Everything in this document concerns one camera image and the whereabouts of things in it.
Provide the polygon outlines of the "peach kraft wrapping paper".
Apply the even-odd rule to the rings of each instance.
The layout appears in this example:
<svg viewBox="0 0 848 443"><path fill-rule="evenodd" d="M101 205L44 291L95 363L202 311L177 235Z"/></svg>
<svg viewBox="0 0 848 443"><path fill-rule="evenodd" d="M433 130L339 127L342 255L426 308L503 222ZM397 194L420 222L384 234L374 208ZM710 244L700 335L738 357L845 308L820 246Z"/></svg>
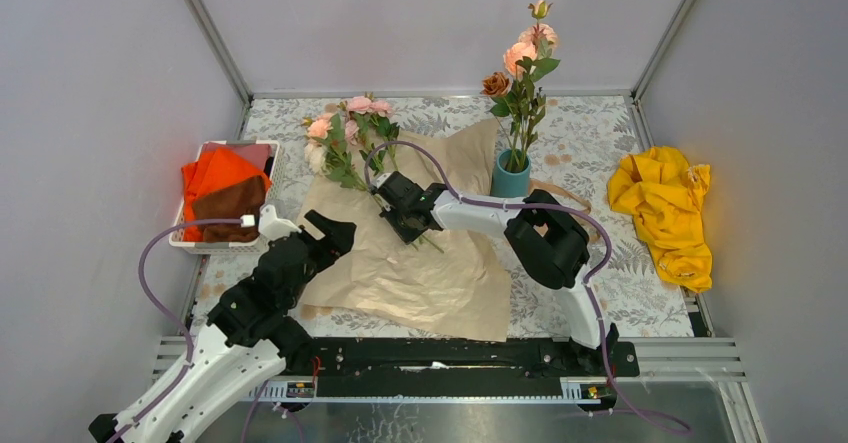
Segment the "peach kraft wrapping paper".
<svg viewBox="0 0 848 443"><path fill-rule="evenodd" d="M461 193L488 191L495 126L484 120L446 138L403 131L401 137L430 151ZM308 283L301 305L358 311L442 336L505 341L513 280L484 234L428 231L444 253L426 242L415 250L378 217L365 191L323 176L313 179L301 210L304 223L306 212L315 210L357 225L351 252Z"/></svg>

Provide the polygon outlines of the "peach rose stem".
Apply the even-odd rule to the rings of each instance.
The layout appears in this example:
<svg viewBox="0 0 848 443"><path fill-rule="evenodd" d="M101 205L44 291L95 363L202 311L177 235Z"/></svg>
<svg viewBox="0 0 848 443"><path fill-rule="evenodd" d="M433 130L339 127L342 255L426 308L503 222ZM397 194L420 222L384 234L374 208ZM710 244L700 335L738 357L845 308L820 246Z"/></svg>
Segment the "peach rose stem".
<svg viewBox="0 0 848 443"><path fill-rule="evenodd" d="M554 57L559 46L558 35L552 26L544 22L551 8L552 3L546 0L538 0L528 5L533 24L521 32L516 43L505 51L504 69L499 71L506 73L510 78L523 80L530 93L528 157L530 146L538 140L537 126L547 115L547 96L541 86L541 80L560 64L560 60ZM496 119L498 122L507 120L510 123L508 118Z"/></svg>

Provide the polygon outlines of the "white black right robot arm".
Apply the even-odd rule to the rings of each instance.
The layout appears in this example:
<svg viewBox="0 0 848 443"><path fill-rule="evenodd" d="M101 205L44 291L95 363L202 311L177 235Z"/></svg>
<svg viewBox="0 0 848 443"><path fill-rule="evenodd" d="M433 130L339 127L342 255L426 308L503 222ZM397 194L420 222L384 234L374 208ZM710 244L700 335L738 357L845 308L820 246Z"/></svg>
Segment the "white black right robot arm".
<svg viewBox="0 0 848 443"><path fill-rule="evenodd" d="M600 224L560 205L544 190L498 198L463 194L448 184L422 188L403 174L384 173L368 182L381 217L405 243L433 231L470 231L504 238L527 275L559 292L570 328L575 365L597 375L613 361L607 320L590 279L608 263L612 247Z"/></svg>

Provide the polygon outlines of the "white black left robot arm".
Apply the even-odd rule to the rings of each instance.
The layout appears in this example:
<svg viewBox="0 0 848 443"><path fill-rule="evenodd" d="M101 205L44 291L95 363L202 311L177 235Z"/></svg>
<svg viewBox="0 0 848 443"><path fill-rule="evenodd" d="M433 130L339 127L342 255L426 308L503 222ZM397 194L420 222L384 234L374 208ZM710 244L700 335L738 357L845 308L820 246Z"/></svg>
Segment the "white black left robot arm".
<svg viewBox="0 0 848 443"><path fill-rule="evenodd" d="M306 219L319 237L270 205L257 215L215 219L275 238L252 273L221 295L206 325L183 334L180 361L125 410L89 424L95 441L193 442L260 383L307 367L313 339L289 312L310 281L352 250L357 226L314 210Z"/></svg>

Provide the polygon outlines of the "teal cylindrical vase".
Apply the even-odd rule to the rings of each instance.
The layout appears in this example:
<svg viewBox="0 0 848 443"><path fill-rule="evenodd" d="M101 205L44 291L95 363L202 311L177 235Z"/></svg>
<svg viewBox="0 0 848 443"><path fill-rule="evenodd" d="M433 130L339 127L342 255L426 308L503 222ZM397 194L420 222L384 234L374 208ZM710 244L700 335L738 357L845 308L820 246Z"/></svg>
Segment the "teal cylindrical vase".
<svg viewBox="0 0 848 443"><path fill-rule="evenodd" d="M504 149L495 160L490 195L502 198L527 196L531 168L531 160L523 152Z"/></svg>

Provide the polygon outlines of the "brown cloth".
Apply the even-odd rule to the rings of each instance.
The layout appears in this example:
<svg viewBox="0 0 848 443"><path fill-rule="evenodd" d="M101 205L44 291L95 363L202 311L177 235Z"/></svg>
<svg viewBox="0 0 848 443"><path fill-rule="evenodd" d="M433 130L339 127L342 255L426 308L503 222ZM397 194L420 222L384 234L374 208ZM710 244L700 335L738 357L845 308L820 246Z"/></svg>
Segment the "brown cloth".
<svg viewBox="0 0 848 443"><path fill-rule="evenodd" d="M245 215L258 218L266 193L266 181L263 176L257 175L199 197L191 208L195 220L241 219ZM203 243L248 243L259 237L255 226L206 224L199 225L198 230Z"/></svg>

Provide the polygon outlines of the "cream rose stem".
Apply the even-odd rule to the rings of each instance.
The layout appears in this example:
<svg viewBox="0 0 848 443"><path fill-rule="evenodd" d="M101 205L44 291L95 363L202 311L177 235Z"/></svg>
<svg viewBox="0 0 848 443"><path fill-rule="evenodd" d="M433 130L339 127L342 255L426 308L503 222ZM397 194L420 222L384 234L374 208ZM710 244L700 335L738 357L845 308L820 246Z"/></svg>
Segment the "cream rose stem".
<svg viewBox="0 0 848 443"><path fill-rule="evenodd" d="M349 132L339 113L305 118L301 125L306 138L304 158L312 172L342 188L366 191L352 153L358 127Z"/></svg>

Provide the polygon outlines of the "white plastic basket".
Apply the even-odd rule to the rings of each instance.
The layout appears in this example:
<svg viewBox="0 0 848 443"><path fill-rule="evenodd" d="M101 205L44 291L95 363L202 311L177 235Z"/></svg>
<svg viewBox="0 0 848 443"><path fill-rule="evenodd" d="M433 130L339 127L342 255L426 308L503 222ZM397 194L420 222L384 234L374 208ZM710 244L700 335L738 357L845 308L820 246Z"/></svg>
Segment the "white plastic basket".
<svg viewBox="0 0 848 443"><path fill-rule="evenodd" d="M275 155L273 165L270 171L270 180L272 182L272 186L267 193L266 201L264 204L268 203L271 199L273 199L275 191L279 189L282 184L282 172L279 170L281 167L281 153L280 153L280 145L276 141L271 140L244 140L244 141L209 141L209 142L219 142L219 143L233 143L233 144L248 144L248 143L263 143L273 145L275 148ZM221 242L221 243L203 243L200 241L200 232L198 230L199 225L206 224L220 224L218 221L220 219L211 219L209 221L205 220L196 220L193 222L186 222L183 219L182 215L183 210L183 201L180 206L180 210L175 221L175 224L179 227L178 230L174 231L169 236L169 244L176 248L181 248L190 254L210 254L210 255L231 255L231 254L261 254L268 249L268 239L259 237L256 240L248 243L231 243L231 242Z"/></svg>

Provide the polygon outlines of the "pink cloth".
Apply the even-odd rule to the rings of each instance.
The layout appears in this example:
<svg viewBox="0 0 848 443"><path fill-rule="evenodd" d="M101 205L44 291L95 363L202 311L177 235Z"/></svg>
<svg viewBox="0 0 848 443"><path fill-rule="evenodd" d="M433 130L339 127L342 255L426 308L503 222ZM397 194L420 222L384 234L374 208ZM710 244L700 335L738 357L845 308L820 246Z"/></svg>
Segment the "pink cloth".
<svg viewBox="0 0 848 443"><path fill-rule="evenodd" d="M231 150L237 156L243 158L267 174L271 171L275 155L275 148L273 145L263 143L233 144L206 142L201 146L200 154L203 155L221 148Z"/></svg>

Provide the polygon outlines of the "orange cloth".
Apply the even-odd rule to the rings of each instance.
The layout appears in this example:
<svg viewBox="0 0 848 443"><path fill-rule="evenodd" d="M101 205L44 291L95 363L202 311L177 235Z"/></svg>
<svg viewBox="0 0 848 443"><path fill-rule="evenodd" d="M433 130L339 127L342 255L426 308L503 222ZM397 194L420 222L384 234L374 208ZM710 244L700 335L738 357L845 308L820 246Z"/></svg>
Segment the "orange cloth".
<svg viewBox="0 0 848 443"><path fill-rule="evenodd" d="M270 173L265 173L231 150L224 148L200 154L196 161L184 165L181 172L183 177L182 215L186 222L196 221L191 208L192 203L208 193L257 175L264 177L267 193L272 186Z"/></svg>

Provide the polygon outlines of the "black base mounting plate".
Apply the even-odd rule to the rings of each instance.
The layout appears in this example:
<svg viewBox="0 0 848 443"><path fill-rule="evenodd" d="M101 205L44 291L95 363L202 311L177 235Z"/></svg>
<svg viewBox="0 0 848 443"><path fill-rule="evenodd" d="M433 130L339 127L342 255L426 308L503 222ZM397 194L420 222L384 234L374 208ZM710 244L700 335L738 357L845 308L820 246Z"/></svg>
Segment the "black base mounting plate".
<svg viewBox="0 0 848 443"><path fill-rule="evenodd" d="M432 338L316 338L263 395L307 403L338 399L559 398L597 403L613 377L640 374L631 343L607 352L567 339L505 342Z"/></svg>

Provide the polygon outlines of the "floral patterned table mat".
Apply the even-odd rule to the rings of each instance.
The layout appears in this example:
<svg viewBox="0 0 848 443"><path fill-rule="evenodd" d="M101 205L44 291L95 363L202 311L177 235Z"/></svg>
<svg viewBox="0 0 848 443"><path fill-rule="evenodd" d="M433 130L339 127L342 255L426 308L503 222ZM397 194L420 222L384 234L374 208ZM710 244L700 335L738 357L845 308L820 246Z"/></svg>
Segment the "floral patterned table mat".
<svg viewBox="0 0 848 443"><path fill-rule="evenodd" d="M243 136L276 139L283 149L282 187L277 195L284 202L284 218L298 216L313 180L303 158L302 119L332 111L337 102L337 98L267 98L252 104ZM448 137L491 116L489 100L479 96L390 98L389 102L395 110L393 121L428 137ZM607 203L607 182L619 160L642 151L624 97L548 97L547 104L546 118L538 127L540 138L530 150L531 177L587 200L591 216L609 233L612 258L591 280L607 321L614 322L625 338L694 336L683 291L657 276L632 218L611 211ZM564 310L555 301L559 292L533 282L505 241L495 239L489 245L511 275L508 337L568 336ZM247 276L257 258L258 254L210 258L191 312L193 334L206 323L208 311L223 291ZM304 305L306 300L303 297L290 314L313 336L447 338L358 309Z"/></svg>

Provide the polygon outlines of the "yellow crumpled cloth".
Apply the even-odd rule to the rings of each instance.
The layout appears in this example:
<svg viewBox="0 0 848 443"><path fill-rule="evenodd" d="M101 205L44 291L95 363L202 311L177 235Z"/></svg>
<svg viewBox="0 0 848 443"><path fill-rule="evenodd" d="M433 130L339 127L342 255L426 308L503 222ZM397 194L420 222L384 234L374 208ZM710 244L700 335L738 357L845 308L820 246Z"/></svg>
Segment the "yellow crumpled cloth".
<svg viewBox="0 0 848 443"><path fill-rule="evenodd" d="M710 187L710 165L667 146L623 157L607 185L610 208L633 218L659 278L695 293L713 286L703 224Z"/></svg>

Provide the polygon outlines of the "aluminium frame rail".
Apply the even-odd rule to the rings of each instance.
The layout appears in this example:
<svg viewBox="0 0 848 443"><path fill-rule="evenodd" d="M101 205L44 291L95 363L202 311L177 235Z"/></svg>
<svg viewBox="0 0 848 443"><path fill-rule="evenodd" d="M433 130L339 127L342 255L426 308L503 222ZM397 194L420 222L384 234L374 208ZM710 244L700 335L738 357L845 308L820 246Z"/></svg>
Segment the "aluminium frame rail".
<svg viewBox="0 0 848 443"><path fill-rule="evenodd" d="M226 79L243 105L252 102L252 92L239 70L235 59L229 51L223 36L217 28L214 19L203 0L184 0L188 11L192 14L204 39L216 61L221 67Z"/></svg>

